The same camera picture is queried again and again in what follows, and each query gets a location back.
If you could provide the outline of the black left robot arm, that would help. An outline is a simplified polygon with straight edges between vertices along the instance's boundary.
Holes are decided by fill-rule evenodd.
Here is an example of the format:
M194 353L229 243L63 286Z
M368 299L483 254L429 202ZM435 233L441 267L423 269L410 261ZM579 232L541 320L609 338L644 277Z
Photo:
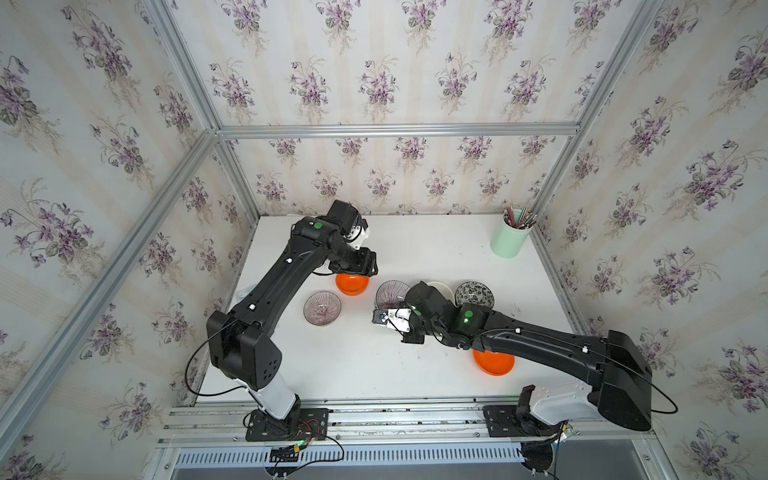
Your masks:
M212 366L248 390L267 418L285 422L300 399L279 373L282 353L272 341L278 321L304 282L323 265L333 274L372 277L376 253L362 243L368 223L350 203L336 200L319 217L291 226L287 244L265 276L228 312L206 322Z

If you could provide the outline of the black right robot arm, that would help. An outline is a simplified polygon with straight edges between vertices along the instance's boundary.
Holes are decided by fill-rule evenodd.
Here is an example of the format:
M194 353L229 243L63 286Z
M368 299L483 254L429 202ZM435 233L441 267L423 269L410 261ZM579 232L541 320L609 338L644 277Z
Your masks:
M633 431L652 427L652 369L622 332L599 337L545 328L480 304L455 305L424 282L394 307L376 307L372 322L394 330L405 344L432 337L448 348L510 355L570 375L566 385L520 394L524 415L540 423L602 418Z

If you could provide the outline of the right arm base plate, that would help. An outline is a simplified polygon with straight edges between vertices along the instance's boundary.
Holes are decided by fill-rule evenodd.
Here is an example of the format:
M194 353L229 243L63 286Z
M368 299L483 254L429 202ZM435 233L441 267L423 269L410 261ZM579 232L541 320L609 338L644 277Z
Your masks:
M557 425L545 424L530 414L518 414L515 405L485 405L483 417L492 438L550 437Z

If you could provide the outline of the pink striped bowl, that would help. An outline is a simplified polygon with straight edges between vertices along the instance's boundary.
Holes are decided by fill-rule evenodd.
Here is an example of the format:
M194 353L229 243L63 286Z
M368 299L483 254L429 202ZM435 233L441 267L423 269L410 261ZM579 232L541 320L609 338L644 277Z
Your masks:
M410 286L403 281L385 281L378 287L376 291L376 308L382 310L397 309L405 300L409 290Z
M333 323L341 314L340 298L329 291L312 294L303 306L304 319L314 326L326 326Z

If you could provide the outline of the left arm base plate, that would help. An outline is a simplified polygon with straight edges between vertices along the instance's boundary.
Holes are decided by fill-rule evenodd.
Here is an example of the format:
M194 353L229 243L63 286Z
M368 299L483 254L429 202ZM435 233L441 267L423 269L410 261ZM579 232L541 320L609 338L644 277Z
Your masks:
M245 439L248 442L288 441L306 439L310 434L325 435L329 414L326 408L300 408L279 420L256 409L244 418Z

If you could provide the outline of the black white patterned bowl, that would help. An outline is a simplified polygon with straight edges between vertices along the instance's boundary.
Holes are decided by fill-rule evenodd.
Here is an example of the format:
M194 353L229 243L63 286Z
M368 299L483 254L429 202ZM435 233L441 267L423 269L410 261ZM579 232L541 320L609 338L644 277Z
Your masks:
M495 306L492 290L479 281L465 281L460 284L455 290L454 300L457 306L467 303L488 308Z

